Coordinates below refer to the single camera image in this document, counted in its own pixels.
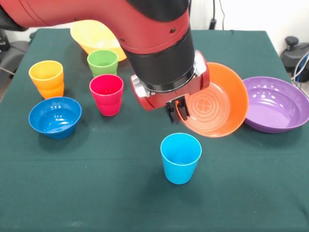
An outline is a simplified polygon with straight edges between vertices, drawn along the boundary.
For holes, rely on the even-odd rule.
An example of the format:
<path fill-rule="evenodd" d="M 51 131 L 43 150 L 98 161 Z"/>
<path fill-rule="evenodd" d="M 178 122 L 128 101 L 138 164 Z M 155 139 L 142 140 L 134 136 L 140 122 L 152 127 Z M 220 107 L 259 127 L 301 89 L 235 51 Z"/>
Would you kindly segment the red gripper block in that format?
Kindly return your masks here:
<path fill-rule="evenodd" d="M 210 84 L 210 74 L 207 62 L 199 50 L 195 51 L 195 59 L 193 64 L 193 77 L 178 89 L 173 89 L 168 92 L 154 92 L 142 85 L 141 80 L 134 74 L 130 78 L 132 90 L 140 103 L 140 105 L 147 111 L 164 107 L 170 118 L 171 123 L 178 124 L 180 118 L 177 108 L 183 120 L 189 117 L 188 108 L 186 105 L 185 95 L 197 93 Z M 173 100 L 178 98 L 176 107 Z"/>

